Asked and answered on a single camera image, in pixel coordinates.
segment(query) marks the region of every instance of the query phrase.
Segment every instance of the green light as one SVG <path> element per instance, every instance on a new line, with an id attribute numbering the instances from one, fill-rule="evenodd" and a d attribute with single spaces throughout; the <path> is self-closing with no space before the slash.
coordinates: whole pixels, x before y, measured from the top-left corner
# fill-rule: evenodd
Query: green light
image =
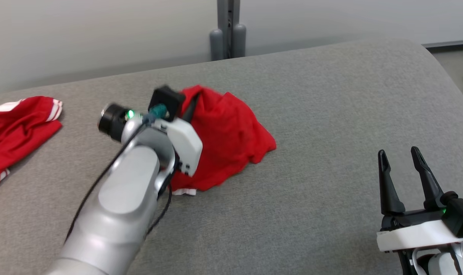
<path id="1" fill-rule="evenodd" d="M 126 113 L 126 117 L 127 117 L 128 119 L 131 119 L 131 118 L 134 117 L 134 116 L 135 116 L 135 112 L 132 111 L 132 110 L 130 110 L 130 111 L 128 111 L 128 113 Z"/>

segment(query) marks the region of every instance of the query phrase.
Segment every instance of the gray fabric surface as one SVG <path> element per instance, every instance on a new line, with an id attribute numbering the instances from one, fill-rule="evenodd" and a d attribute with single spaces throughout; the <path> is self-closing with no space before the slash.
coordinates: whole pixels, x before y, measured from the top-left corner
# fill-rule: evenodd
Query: gray fabric surface
<path id="1" fill-rule="evenodd" d="M 175 197 L 129 274 L 401 274 L 379 252 L 377 152 L 400 199 L 422 208 L 410 147 L 463 193 L 463 96 L 406 40 L 365 40 L 0 94 L 64 102 L 63 128 L 0 185 L 0 275 L 38 274 L 120 144 L 97 131 L 111 101 L 145 110 L 153 88 L 202 84 L 245 101 L 277 150 L 222 186 Z"/>

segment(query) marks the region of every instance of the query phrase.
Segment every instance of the gray floor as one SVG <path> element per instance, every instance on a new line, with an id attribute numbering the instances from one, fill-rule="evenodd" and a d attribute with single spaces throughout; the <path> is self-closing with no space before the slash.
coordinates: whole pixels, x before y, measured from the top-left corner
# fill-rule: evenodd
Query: gray floor
<path id="1" fill-rule="evenodd" d="M 463 50 L 434 53 L 443 68 L 463 93 Z"/>

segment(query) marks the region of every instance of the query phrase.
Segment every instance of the white wall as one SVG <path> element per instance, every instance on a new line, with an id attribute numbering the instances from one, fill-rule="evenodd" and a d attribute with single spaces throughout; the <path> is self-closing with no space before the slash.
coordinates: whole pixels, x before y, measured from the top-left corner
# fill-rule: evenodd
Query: white wall
<path id="1" fill-rule="evenodd" d="M 0 0 L 0 92 L 210 60 L 216 0 Z"/>
<path id="2" fill-rule="evenodd" d="M 463 0 L 241 0 L 247 55 L 370 37 L 463 40 Z"/>

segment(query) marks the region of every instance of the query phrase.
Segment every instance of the red garment with white stripes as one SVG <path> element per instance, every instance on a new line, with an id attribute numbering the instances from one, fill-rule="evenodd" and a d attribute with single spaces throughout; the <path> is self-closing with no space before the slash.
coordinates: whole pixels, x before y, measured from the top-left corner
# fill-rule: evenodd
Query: red garment with white stripes
<path id="1" fill-rule="evenodd" d="M 62 127 L 61 112 L 62 102 L 46 96 L 0 105 L 0 180 Z"/>

